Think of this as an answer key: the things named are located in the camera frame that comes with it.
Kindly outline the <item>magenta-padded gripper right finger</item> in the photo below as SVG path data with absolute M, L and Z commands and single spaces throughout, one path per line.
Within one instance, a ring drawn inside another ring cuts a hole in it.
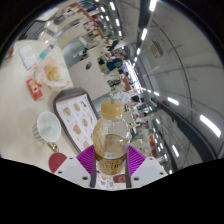
M 167 176 L 154 157 L 146 157 L 132 146 L 128 147 L 125 179 L 127 188 L 140 188 Z

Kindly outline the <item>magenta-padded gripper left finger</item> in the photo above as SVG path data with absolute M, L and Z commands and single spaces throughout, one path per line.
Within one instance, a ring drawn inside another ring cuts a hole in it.
M 84 188 L 94 188 L 97 171 L 94 146 L 82 151 L 78 156 L 53 154 L 53 173 Z

